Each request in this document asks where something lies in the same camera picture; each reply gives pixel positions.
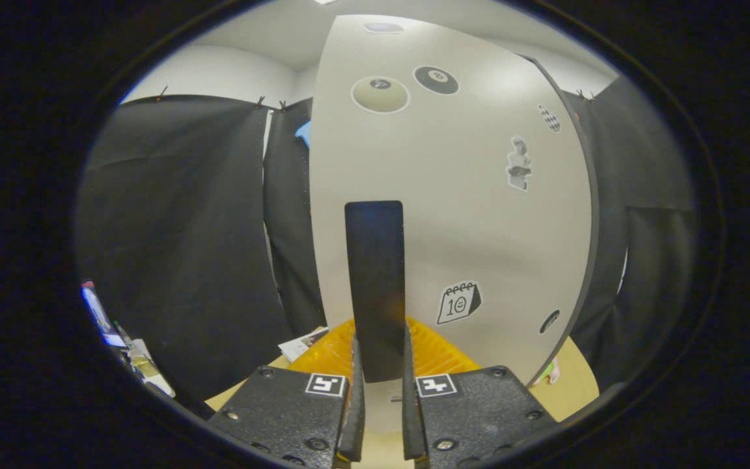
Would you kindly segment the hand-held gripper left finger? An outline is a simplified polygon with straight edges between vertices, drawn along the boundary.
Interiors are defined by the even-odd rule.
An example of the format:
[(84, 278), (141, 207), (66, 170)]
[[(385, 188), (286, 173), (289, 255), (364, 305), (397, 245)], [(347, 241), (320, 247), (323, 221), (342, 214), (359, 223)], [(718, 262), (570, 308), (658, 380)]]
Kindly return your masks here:
[(363, 369), (353, 321), (286, 367), (263, 365), (210, 425), (273, 468), (348, 468), (362, 458)]

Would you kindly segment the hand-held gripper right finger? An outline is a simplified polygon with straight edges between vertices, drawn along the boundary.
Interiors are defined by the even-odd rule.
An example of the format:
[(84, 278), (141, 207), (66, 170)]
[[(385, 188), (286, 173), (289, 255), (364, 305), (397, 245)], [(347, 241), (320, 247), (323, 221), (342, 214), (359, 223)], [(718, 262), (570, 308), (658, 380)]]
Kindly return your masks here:
[(432, 328), (406, 320), (402, 430), (414, 466), (490, 468), (557, 426), (509, 368), (482, 368)]

